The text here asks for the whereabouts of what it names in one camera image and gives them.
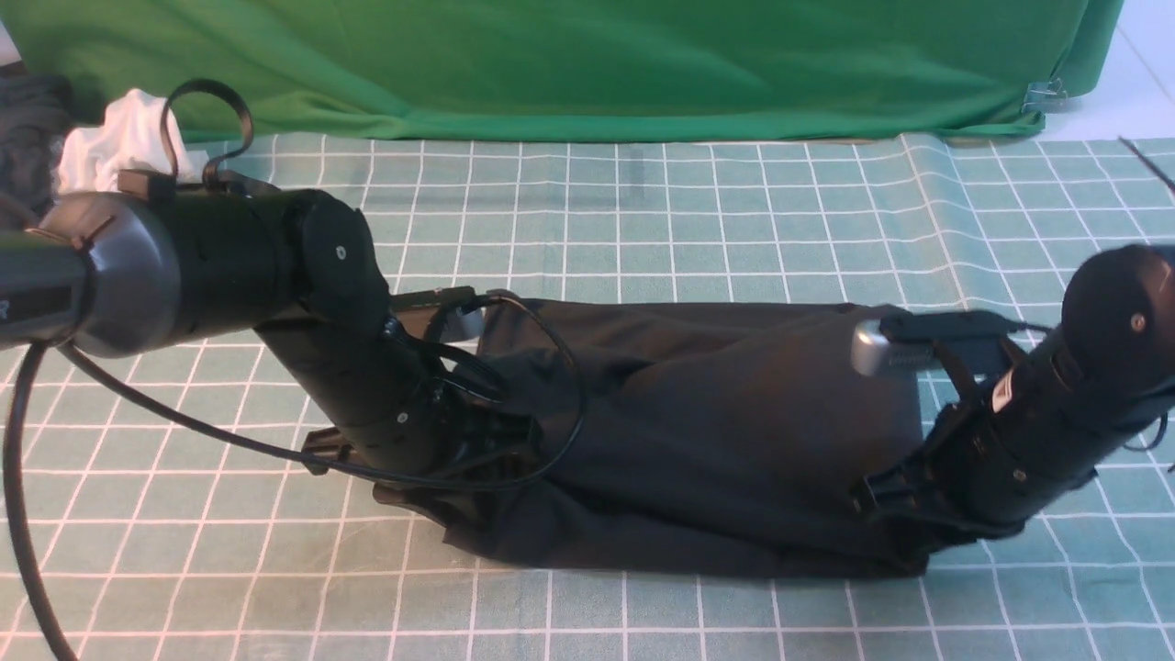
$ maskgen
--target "white wall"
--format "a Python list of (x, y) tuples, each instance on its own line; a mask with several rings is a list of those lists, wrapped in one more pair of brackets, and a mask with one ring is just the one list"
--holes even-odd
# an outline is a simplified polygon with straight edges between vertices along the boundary
[(0, 66), (18, 61), (20, 61), (20, 54), (16, 53), (16, 46), (13, 45), (12, 38), (8, 36), (8, 31), (5, 29), (4, 23), (0, 22)]

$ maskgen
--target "metal clip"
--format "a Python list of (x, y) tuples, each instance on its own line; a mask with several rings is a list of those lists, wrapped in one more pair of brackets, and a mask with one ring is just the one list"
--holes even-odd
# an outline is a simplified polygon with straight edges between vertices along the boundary
[(1033, 82), (1025, 93), (1025, 102), (1020, 106), (1020, 112), (1050, 113), (1065, 109), (1069, 102), (1069, 93), (1065, 89), (1065, 81), (1054, 77), (1048, 82)]

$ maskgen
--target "label sticker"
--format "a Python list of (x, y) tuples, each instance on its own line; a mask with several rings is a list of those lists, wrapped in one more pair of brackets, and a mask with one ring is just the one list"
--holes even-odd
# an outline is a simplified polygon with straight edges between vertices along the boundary
[(1008, 373), (1003, 376), (1003, 379), (1000, 379), (1000, 383), (995, 385), (995, 391), (992, 392), (993, 413), (999, 413), (1003, 410), (1003, 407), (1008, 406), (1009, 402), (1012, 402), (1012, 375), (1014, 373), (1014, 370), (1008, 371)]

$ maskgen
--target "black cable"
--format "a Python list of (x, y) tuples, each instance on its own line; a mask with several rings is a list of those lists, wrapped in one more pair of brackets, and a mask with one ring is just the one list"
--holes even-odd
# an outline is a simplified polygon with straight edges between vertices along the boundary
[(1149, 444), (1137, 447), (1137, 446), (1122, 446), (1130, 452), (1150, 452), (1159, 447), (1159, 444), (1163, 443), (1163, 438), (1167, 437), (1167, 414), (1164, 413), (1162, 418), (1159, 419), (1159, 431), (1155, 432), (1155, 438)]
[(78, 370), (81, 370), (82, 373), (85, 373), (87, 377), (94, 379), (102, 386), (109, 389), (112, 392), (126, 399), (127, 402), (136, 406), (140, 406), (154, 413), (155, 416), (159, 416), (160, 418), (169, 420), (170, 423), (174, 423), (193, 432), (196, 432), (197, 434), (203, 434), (206, 437), (210, 437), (213, 439), (237, 446), (243, 450), (266, 454), (275, 459), (282, 459), (287, 461), (294, 461), (304, 465), (315, 465), (323, 468), (329, 468), (333, 471), (337, 471), (338, 473), (342, 473), (344, 475), (352, 475), (355, 478), (362, 478), (364, 480), (397, 483), (402, 485), (410, 485), (410, 486), (434, 488), (434, 490), (465, 491), (465, 492), (499, 492), (499, 491), (517, 490), (540, 480), (564, 457), (566, 457), (568, 452), (575, 445), (575, 441), (579, 438), (579, 432), (583, 429), (584, 416), (588, 411), (588, 386), (584, 382), (583, 372), (579, 369), (579, 364), (576, 360), (575, 356), (571, 353), (571, 350), (566, 346), (566, 344), (563, 343), (563, 339), (559, 338), (558, 333), (555, 332), (555, 329), (552, 329), (537, 312), (526, 306), (526, 304), (521, 298), (518, 298), (513, 294), (498, 292), (498, 294), (490, 294), (482, 296), (481, 299), (483, 299), (485, 304), (506, 303), (515, 305), (518, 309), (521, 309), (524, 313), (526, 313), (526, 316), (529, 316), (532, 321), (535, 321), (535, 323), (537, 323), (538, 326), (543, 330), (543, 333), (545, 333), (546, 337), (550, 338), (551, 343), (555, 344), (556, 351), (568, 363), (569, 367), (575, 375), (579, 391), (578, 405), (576, 411), (576, 421), (571, 431), (568, 433), (568, 440), (563, 444), (563, 447), (559, 448), (559, 452), (557, 452), (555, 457), (551, 458), (550, 461), (544, 464), (533, 473), (523, 478), (513, 478), (510, 480), (497, 480), (486, 483), (471, 483), (466, 480), (448, 480), (439, 478), (424, 478), (419, 475), (404, 475), (400, 473), (389, 473), (387, 471), (369, 468), (367, 466), (356, 466), (354, 464), (347, 464), (333, 459), (324, 459), (322, 457), (301, 451), (271, 446), (268, 444), (255, 441), (246, 437), (241, 437), (239, 434), (234, 434), (231, 432), (227, 432), (207, 423), (196, 420), (195, 418), (184, 416), (183, 413), (180, 413), (179, 411), (175, 411), (174, 409), (157, 400), (152, 399), (150, 397), (123, 384), (118, 378), (113, 377), (112, 375), (99, 367), (96, 364), (94, 364), (94, 362), (89, 360), (85, 355), (82, 355), (70, 345), (63, 345), (59, 348), (59, 351), (61, 352), (62, 356), (65, 356), (65, 358), (69, 363), (76, 366)]
[(33, 535), (28, 531), (28, 512), (25, 508), (25, 480), (21, 470), (21, 439), (25, 434), (25, 418), (28, 414), (28, 400), (33, 394), (36, 373), (45, 359), (48, 348), (43, 343), (34, 343), (25, 352), (25, 358), (16, 373), (12, 403), (8, 406), (8, 423), (4, 431), (4, 498), (5, 512), (8, 515), (8, 537), (12, 539), (13, 555), (20, 580), (28, 594), (28, 606), (33, 609), (36, 623), (41, 627), (45, 641), (58, 661), (78, 661), (69, 648), (61, 625), (53, 614), (49, 595), (41, 579), (40, 562), (33, 546)]
[(1021, 330), (1035, 330), (1035, 332), (1038, 332), (1038, 333), (1045, 333), (1046, 336), (1049, 335), (1049, 333), (1052, 333), (1053, 330), (1054, 330), (1054, 328), (1052, 325), (1042, 325), (1040, 323), (1029, 323), (1027, 321), (1022, 321), (1018, 325), (1020, 326)]

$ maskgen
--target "grid mat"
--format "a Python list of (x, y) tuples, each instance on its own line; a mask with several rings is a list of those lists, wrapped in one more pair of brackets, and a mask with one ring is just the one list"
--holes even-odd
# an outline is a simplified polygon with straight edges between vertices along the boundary
[[(1175, 140), (1140, 146), (1175, 171)], [(1175, 241), (1171, 195), (1115, 142), (282, 135), (231, 167), (362, 207), (398, 291), (851, 299), (1053, 323), (1086, 257)], [(18, 359), (0, 355), (7, 384)], [(249, 335), (106, 365), (263, 441), (327, 425)], [(928, 425), (953, 392), (941, 376), (921, 387)], [(56, 357), (29, 420), (33, 533), (87, 661), (1175, 659), (1175, 444), (1114, 456), (1021, 537), (936, 557), (925, 580), (747, 584), (479, 561), (362, 484), (161, 424)], [(48, 659), (0, 548), (0, 657)]]

